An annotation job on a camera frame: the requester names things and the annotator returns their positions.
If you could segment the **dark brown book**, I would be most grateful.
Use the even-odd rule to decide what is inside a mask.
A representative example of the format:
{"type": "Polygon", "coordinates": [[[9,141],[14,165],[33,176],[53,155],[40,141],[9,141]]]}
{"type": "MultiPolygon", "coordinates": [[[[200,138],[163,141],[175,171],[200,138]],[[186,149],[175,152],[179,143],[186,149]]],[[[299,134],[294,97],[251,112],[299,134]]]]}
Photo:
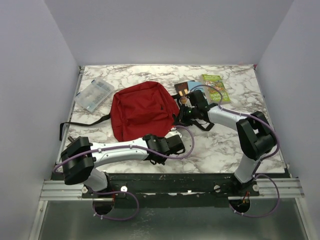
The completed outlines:
{"type": "Polygon", "coordinates": [[[189,93],[188,81],[177,83],[174,88],[179,96],[185,96],[189,93]]]}

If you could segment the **light blue book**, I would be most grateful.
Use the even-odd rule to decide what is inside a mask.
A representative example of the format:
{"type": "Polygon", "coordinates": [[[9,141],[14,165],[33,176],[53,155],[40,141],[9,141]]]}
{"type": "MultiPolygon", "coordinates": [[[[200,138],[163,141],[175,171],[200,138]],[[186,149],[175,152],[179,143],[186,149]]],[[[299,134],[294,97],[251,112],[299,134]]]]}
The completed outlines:
{"type": "Polygon", "coordinates": [[[188,91],[191,92],[192,90],[195,90],[200,85],[201,83],[198,81],[188,81],[187,82],[188,91]]]}

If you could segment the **green illustrated book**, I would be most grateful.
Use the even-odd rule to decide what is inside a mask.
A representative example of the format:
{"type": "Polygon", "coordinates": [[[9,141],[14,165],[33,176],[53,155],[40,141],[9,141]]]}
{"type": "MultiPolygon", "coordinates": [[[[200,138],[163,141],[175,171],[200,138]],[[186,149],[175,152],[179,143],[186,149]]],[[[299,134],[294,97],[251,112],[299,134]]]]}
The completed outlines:
{"type": "Polygon", "coordinates": [[[219,91],[222,94],[221,104],[229,104],[231,102],[229,94],[223,83],[223,78],[220,75],[202,74],[200,76],[199,81],[203,85],[206,85],[202,86],[202,88],[204,90],[205,97],[209,104],[217,104],[221,100],[221,96],[217,91],[219,91]]]}

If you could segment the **red student backpack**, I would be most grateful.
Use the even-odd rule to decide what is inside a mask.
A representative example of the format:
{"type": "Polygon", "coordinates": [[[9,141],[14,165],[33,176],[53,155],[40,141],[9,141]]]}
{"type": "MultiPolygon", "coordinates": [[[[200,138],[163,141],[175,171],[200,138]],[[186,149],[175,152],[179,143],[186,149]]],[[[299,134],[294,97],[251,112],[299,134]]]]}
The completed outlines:
{"type": "Polygon", "coordinates": [[[69,125],[92,127],[110,120],[115,139],[119,142],[142,138],[147,134],[165,137],[173,126],[195,125],[203,131],[209,131],[214,124],[204,128],[192,120],[183,122],[178,119],[181,104],[179,93],[170,95],[159,82],[146,81],[115,93],[110,113],[99,120],[87,124],[69,121],[69,125]]]}

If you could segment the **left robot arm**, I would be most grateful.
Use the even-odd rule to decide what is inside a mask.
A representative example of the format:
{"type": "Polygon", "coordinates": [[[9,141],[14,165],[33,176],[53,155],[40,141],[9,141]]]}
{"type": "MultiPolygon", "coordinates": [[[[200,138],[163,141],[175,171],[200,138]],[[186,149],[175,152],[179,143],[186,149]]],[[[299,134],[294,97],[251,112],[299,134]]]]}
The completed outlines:
{"type": "Polygon", "coordinates": [[[126,142],[92,143],[88,137],[78,137],[61,153],[61,160],[70,161],[62,165],[66,185],[84,184],[99,197],[110,194],[111,185],[106,173],[98,167],[123,161],[150,161],[164,164],[171,155],[186,152],[180,135],[168,138],[147,134],[126,142]]]}

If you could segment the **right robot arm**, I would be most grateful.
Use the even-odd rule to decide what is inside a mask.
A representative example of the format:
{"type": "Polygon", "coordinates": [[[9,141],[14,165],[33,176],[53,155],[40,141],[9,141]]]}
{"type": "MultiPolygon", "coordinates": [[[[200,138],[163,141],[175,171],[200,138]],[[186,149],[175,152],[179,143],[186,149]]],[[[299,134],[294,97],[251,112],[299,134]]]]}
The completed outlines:
{"type": "Polygon", "coordinates": [[[241,113],[221,106],[220,103],[209,104],[201,90],[194,90],[185,95],[191,106],[177,99],[179,113],[175,122],[183,126],[195,125],[208,132],[219,124],[237,131],[243,156],[235,170],[230,183],[230,191],[241,196],[248,190],[248,184],[261,162],[274,156],[279,151],[278,137],[261,111],[241,113]]]}

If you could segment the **clear plastic storage box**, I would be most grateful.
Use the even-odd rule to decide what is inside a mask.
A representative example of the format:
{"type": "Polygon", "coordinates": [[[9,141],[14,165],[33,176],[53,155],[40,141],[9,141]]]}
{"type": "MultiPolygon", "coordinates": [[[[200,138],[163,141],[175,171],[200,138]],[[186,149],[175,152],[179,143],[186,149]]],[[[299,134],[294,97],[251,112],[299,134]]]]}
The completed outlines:
{"type": "Polygon", "coordinates": [[[115,87],[112,84],[98,77],[75,96],[75,102],[83,109],[93,113],[114,91],[115,87]]]}

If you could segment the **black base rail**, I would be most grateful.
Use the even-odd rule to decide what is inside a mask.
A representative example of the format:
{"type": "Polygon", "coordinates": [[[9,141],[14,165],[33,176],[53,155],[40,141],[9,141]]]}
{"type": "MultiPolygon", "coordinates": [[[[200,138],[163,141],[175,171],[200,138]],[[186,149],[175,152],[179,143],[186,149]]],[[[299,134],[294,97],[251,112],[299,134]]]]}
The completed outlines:
{"type": "Polygon", "coordinates": [[[240,184],[231,173],[111,173],[110,195],[98,195],[85,188],[84,194],[106,197],[107,201],[93,202],[98,208],[227,208],[230,200],[241,200],[250,194],[258,195],[255,180],[240,184]]]}

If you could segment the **black metal bracket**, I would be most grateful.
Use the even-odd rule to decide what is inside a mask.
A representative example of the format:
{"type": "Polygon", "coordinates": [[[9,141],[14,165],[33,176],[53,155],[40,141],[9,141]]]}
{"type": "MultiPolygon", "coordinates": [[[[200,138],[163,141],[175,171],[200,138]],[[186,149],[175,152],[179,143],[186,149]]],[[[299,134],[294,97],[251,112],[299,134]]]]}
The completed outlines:
{"type": "Polygon", "coordinates": [[[67,137],[67,145],[65,146],[66,148],[68,148],[70,145],[72,145],[77,139],[73,138],[72,136],[68,136],[67,137]]]}

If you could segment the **aluminium extrusion rail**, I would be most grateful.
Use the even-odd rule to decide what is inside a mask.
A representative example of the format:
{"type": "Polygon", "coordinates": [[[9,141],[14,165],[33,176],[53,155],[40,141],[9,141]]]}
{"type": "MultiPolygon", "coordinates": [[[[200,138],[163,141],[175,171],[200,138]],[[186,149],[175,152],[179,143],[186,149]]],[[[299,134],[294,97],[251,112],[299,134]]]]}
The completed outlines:
{"type": "MultiPolygon", "coordinates": [[[[265,178],[256,181],[258,195],[250,194],[250,199],[275,199],[277,192],[282,199],[296,199],[305,196],[298,178],[274,178],[274,183],[265,178]]],[[[106,197],[98,197],[92,193],[84,194],[83,185],[65,185],[62,180],[45,181],[40,193],[41,201],[107,201],[106,197]]]]}

